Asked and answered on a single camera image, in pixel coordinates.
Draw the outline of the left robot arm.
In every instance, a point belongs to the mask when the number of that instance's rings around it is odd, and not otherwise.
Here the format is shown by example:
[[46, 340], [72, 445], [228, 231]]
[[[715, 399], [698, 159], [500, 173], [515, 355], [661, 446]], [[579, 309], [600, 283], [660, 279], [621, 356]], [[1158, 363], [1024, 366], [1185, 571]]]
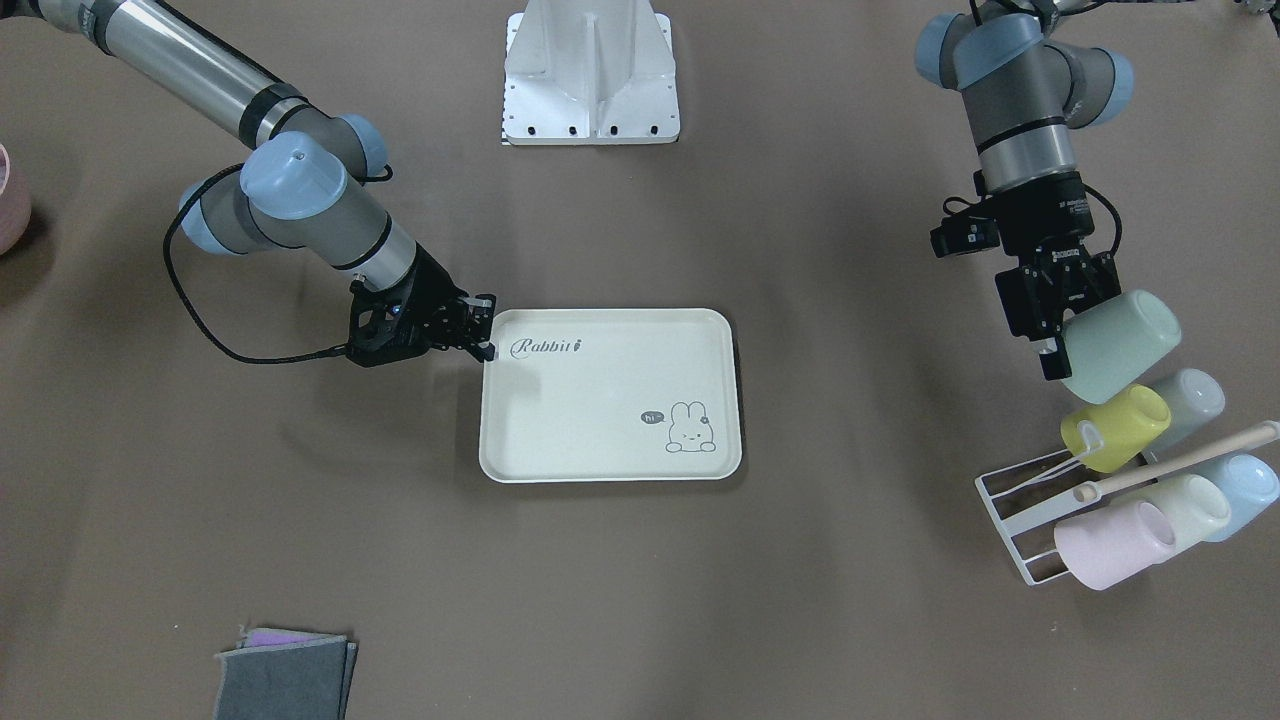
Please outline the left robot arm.
[[937, 258], [1001, 249], [996, 275], [1010, 332], [1030, 341], [1047, 380], [1073, 373], [1069, 316], [1119, 296], [1114, 252], [1091, 254], [1094, 191], [1078, 170], [1071, 133], [1114, 119], [1132, 100], [1126, 58], [1052, 40], [1082, 1], [983, 1], [922, 29], [918, 74], [963, 99], [979, 167], [977, 201], [947, 210], [931, 232]]

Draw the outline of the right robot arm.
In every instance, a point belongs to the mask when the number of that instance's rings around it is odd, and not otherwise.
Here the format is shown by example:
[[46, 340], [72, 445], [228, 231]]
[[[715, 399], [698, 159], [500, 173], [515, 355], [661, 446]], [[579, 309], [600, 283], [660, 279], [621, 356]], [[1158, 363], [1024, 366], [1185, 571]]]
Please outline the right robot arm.
[[248, 156], [183, 195], [163, 238], [163, 260], [196, 328], [234, 361], [180, 283], [177, 233], [214, 255], [303, 249], [349, 282], [343, 342], [280, 357], [343, 357], [380, 366], [457, 348], [480, 363], [497, 300], [460, 288], [447, 269], [369, 192], [393, 177], [385, 140], [365, 117], [330, 115], [293, 85], [165, 1], [5, 1], [4, 18], [35, 18], [84, 37], [236, 136]]

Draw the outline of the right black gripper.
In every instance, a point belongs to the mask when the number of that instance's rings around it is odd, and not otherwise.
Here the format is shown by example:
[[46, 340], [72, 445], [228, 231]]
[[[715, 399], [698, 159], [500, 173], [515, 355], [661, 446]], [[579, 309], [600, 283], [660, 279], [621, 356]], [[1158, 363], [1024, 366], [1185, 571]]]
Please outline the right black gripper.
[[458, 348], [477, 363], [492, 363], [493, 293], [467, 295], [425, 250], [416, 249], [406, 277], [388, 290], [371, 291], [352, 281], [346, 357], [379, 366], [420, 357], [430, 350]]

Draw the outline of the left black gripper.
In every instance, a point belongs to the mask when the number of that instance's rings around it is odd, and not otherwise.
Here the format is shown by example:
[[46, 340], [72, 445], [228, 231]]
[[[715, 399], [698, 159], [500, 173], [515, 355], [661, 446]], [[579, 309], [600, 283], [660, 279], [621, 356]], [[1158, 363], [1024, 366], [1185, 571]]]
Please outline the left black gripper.
[[[1111, 213], [1116, 233], [1112, 247], [1096, 255], [1085, 247], [1094, 233], [1092, 199]], [[1080, 173], [1061, 172], [992, 193], [986, 217], [997, 222], [1005, 254], [1018, 260], [995, 277], [1010, 333], [1033, 343], [1044, 379], [1065, 380], [1073, 373], [1062, 337], [1068, 301], [1101, 304], [1123, 292], [1115, 264], [1119, 214]]]

